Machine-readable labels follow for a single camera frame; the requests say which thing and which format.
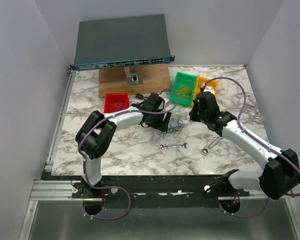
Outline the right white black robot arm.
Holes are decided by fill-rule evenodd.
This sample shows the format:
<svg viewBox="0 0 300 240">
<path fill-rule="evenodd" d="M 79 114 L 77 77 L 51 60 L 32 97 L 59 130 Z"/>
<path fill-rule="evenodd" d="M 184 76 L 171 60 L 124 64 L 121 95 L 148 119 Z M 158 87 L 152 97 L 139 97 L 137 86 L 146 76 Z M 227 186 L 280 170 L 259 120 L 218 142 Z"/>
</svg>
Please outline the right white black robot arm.
<svg viewBox="0 0 300 240">
<path fill-rule="evenodd" d="M 208 91 L 196 95 L 190 120 L 201 122 L 210 131 L 231 141 L 251 156 L 261 167 L 260 171 L 233 170 L 220 183 L 220 191 L 231 196 L 239 189 L 264 192 L 269 198 L 278 200 L 300 184 L 297 154 L 266 142 L 228 111 L 220 111 L 214 94 Z"/>
</svg>

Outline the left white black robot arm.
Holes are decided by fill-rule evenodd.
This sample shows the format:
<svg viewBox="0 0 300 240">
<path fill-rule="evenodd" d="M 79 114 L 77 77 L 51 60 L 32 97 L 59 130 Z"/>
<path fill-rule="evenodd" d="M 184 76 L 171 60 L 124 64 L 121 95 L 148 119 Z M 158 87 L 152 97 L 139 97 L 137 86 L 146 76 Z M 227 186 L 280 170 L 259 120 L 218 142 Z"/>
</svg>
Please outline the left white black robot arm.
<svg viewBox="0 0 300 240">
<path fill-rule="evenodd" d="M 151 93 L 139 103 L 133 103 L 126 109 L 101 113 L 93 111 L 75 136 L 78 153 L 83 157 L 83 191 L 91 198 L 97 197 L 101 190 L 102 156 L 119 130 L 131 126 L 150 127 L 161 132 L 168 129 L 172 109 L 167 109 L 171 101 L 158 93 Z"/>
</svg>

